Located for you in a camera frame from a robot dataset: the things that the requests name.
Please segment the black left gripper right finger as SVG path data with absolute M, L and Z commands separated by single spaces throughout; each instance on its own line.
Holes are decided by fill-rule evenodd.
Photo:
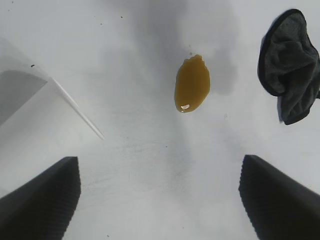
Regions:
M 318 240 L 320 196 L 256 155 L 245 155 L 238 187 L 260 240 Z

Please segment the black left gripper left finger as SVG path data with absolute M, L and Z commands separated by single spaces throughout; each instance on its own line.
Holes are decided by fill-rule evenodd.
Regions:
M 61 240 L 80 195 L 78 158 L 64 157 L 0 199 L 0 238 Z

